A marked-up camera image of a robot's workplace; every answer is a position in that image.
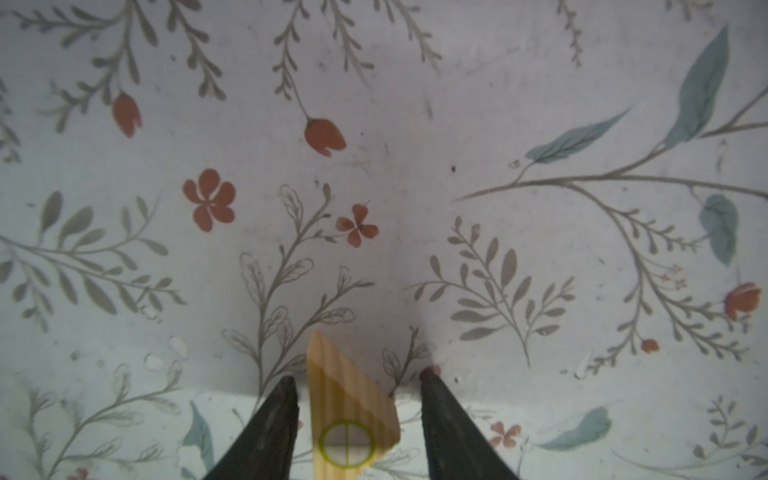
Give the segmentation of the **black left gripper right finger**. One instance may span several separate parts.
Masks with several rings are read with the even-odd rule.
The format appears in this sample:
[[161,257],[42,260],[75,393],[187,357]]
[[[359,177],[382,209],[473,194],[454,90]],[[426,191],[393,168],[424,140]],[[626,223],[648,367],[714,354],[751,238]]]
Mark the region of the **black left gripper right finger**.
[[420,374],[422,427],[432,480],[517,480],[432,368]]

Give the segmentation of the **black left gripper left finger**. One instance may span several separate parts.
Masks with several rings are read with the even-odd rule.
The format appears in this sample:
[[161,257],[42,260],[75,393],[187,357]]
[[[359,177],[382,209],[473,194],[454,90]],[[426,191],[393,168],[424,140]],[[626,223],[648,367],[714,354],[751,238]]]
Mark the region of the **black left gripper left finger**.
[[289,479],[298,421],[296,382],[292,376],[286,376],[205,479]]

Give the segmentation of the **natural wood triangle block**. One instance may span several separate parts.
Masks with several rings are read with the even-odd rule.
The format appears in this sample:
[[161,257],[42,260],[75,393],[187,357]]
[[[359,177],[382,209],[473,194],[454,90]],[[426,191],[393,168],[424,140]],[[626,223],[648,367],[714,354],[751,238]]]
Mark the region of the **natural wood triangle block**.
[[321,332],[307,350],[316,479],[356,479],[401,440],[394,400]]

